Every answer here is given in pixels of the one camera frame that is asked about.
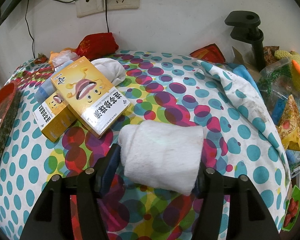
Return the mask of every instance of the black mount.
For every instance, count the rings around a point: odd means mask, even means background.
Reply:
[[[120,157],[120,146],[113,144],[106,157],[78,176],[51,177],[34,205],[20,240],[73,240],[70,195],[77,195],[77,208],[83,240],[109,240],[98,208],[113,180],[103,176]],[[201,163],[193,193],[204,198],[192,240],[217,240],[224,196],[230,195],[227,240],[279,240],[276,225],[258,191],[246,175],[222,176]]]
[[[261,71],[266,67],[263,54],[263,32],[258,28],[261,24],[258,14],[249,11],[233,11],[225,20],[225,24],[234,26],[230,36],[234,40],[252,45],[257,69]]]

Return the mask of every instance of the rolled white towel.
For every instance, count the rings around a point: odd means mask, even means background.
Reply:
[[[131,181],[190,195],[203,145],[201,126],[151,120],[124,126],[118,138],[124,174]]]
[[[111,58],[99,58],[91,63],[109,80],[114,86],[119,85],[126,78],[124,67]]]

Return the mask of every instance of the colorful polka dot sheet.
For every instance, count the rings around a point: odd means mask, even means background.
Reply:
[[[32,111],[39,106],[34,99],[37,88],[52,74],[49,64],[30,60],[11,77],[20,81],[22,97],[0,161],[0,227],[8,238],[20,238],[51,176],[74,176],[93,166],[117,142],[124,125],[143,120],[204,127],[202,161],[226,176],[246,174],[280,230],[289,167],[276,128],[251,84],[226,67],[187,56],[117,53],[109,57],[118,60],[127,74],[117,88],[132,105],[100,139],[80,122],[55,143],[42,135]],[[225,196],[219,239],[226,238],[229,201]],[[110,192],[98,204],[110,240],[190,240],[202,200],[134,184],[120,165]],[[80,240],[75,197],[71,209],[75,239]]]

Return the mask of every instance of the snack bag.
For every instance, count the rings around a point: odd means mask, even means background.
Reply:
[[[300,151],[300,113],[292,95],[288,97],[277,130],[285,150]]]

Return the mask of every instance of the cardboard box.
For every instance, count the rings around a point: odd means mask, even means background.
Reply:
[[[33,115],[41,132],[52,142],[55,142],[77,119],[57,92],[44,101]]]
[[[51,81],[73,114],[97,138],[130,105],[86,57],[54,74]]]
[[[241,55],[241,53],[236,48],[232,47],[232,50],[234,53],[233,63],[239,64],[239,65],[244,65],[247,68],[250,75],[252,76],[253,80],[255,82],[258,82],[261,75],[260,75],[259,71],[257,70],[257,68],[254,65],[245,61],[243,59],[243,56]]]

